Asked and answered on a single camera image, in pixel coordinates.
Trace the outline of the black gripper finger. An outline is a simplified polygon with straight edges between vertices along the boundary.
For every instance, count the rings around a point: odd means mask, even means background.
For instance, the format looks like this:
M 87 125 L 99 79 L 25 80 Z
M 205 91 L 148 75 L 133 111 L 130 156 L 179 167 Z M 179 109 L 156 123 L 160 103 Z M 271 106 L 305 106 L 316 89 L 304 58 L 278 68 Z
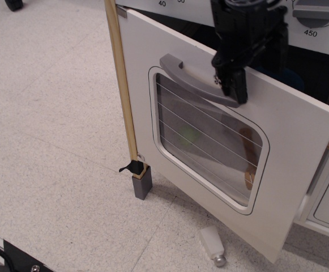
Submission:
M 238 69 L 230 74 L 230 96 L 239 104 L 247 103 L 246 72 L 244 69 Z

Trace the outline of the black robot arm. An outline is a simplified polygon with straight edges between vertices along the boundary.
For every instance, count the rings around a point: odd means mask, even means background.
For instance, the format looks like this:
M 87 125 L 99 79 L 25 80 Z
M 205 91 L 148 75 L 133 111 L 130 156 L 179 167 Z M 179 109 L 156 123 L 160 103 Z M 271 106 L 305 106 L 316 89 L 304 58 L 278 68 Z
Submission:
M 258 62 L 273 73 L 284 70 L 288 55 L 287 7 L 279 1 L 211 1 L 219 48 L 212 59 L 225 96 L 248 100 L 245 67 Z

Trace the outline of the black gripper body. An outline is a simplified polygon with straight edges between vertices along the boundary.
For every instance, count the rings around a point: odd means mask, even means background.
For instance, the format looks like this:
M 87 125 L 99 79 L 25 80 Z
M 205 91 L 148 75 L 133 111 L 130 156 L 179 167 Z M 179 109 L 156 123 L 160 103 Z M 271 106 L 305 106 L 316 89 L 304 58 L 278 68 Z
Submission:
M 250 65 L 281 73 L 287 61 L 286 6 L 280 1 L 211 1 L 219 48 L 212 59 L 216 79 L 230 95 L 230 74 Z

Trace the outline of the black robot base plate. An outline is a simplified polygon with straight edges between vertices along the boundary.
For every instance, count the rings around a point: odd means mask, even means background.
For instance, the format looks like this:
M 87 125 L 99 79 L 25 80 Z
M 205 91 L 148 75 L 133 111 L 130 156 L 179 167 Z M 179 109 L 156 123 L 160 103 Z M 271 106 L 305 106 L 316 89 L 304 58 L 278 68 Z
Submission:
M 53 272 L 53 270 L 44 263 L 30 256 L 28 253 L 22 251 L 6 240 L 3 241 L 3 248 L 4 252 L 12 261 L 15 271 Z

